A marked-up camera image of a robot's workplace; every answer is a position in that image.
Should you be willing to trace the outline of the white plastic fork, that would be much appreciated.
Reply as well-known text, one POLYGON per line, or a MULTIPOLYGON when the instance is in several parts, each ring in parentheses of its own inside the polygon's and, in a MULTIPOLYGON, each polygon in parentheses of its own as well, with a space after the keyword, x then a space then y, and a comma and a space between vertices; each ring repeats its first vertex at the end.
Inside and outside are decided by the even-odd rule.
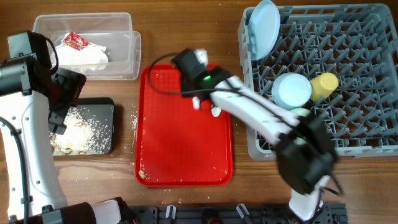
POLYGON ((193 108, 195 110, 199 110, 201 108, 201 102, 200 102, 200 99, 197 96, 194 96, 192 98, 192 103, 193 103, 193 108))

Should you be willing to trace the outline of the green bowl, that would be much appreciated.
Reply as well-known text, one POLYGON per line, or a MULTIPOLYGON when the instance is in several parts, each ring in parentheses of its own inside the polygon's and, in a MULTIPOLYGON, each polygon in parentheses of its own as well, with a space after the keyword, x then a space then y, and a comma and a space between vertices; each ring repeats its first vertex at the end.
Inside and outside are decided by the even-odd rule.
POLYGON ((290 111, 295 113, 295 114, 297 114, 297 115, 299 115, 299 116, 304 116, 304 117, 308 116, 311 113, 310 110, 305 109, 305 108, 295 108, 295 109, 292 109, 290 111))

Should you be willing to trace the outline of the light blue plate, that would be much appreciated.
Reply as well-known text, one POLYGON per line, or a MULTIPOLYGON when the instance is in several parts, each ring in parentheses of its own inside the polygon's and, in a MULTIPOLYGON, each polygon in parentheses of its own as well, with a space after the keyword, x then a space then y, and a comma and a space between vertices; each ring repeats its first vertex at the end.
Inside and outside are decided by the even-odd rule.
POLYGON ((248 22, 251 60, 267 56, 275 46, 280 29, 280 14, 270 0, 261 1, 253 10, 248 22))

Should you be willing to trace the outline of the yellow cup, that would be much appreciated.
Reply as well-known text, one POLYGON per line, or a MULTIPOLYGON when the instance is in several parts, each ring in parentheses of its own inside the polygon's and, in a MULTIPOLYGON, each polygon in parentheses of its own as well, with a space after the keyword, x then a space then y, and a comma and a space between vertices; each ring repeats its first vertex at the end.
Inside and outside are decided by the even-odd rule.
POLYGON ((322 73, 310 80, 312 94, 310 99, 317 101, 322 96, 330 96, 338 87, 338 78, 333 73, 322 73))

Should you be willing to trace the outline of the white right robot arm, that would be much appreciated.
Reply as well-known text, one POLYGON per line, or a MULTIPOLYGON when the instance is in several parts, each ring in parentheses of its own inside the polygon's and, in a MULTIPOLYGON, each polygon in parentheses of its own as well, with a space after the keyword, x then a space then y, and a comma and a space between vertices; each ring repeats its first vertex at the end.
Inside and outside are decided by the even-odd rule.
POLYGON ((252 127, 273 146, 279 174, 292 189, 290 210, 301 221, 313 222, 338 161, 323 121, 273 104, 219 66, 208 69, 197 65, 179 71, 184 96, 210 101, 252 127))

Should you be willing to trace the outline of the white plastic spoon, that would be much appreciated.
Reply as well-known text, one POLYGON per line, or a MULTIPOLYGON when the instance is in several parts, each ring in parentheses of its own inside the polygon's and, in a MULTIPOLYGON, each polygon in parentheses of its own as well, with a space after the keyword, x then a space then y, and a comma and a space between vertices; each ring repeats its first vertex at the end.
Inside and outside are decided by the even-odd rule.
POLYGON ((217 118, 222 112, 222 109, 218 106, 213 105, 211 107, 211 114, 213 117, 217 118))

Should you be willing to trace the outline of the light blue bowl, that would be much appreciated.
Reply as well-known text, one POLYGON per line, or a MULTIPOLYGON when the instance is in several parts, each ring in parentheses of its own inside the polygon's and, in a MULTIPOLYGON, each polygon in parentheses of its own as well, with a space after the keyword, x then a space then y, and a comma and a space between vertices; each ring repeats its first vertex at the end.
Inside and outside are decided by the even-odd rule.
POLYGON ((284 73, 272 84, 271 96, 274 103, 287 110, 301 108, 311 95, 310 81, 298 73, 284 73))

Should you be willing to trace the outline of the white napkin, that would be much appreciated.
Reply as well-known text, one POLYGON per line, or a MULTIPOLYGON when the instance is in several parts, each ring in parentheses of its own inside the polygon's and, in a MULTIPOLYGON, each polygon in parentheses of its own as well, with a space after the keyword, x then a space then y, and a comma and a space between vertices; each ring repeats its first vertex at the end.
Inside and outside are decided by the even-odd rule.
POLYGON ((105 54, 106 47, 89 43, 77 50, 65 43, 56 46, 58 65, 61 68, 85 73, 89 70, 103 70, 109 62, 105 54))

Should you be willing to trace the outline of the red snack wrapper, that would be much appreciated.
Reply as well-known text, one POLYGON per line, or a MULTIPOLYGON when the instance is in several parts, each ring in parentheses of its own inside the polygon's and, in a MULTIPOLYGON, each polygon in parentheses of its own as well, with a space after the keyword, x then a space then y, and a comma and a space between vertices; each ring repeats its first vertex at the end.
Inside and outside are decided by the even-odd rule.
POLYGON ((84 38, 75 32, 67 34, 63 42, 75 50, 83 50, 89 44, 84 38))

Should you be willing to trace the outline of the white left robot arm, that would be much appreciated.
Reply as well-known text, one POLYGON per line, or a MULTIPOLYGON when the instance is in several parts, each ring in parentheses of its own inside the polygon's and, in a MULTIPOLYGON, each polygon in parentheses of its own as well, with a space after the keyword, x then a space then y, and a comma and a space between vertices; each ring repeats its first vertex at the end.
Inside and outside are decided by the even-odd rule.
POLYGON ((53 71, 35 55, 1 65, 1 134, 9 176, 10 223, 126 223, 128 206, 119 197, 93 205, 69 205, 57 177, 49 138, 49 99, 75 105, 85 76, 63 71, 70 88, 53 82, 53 71))

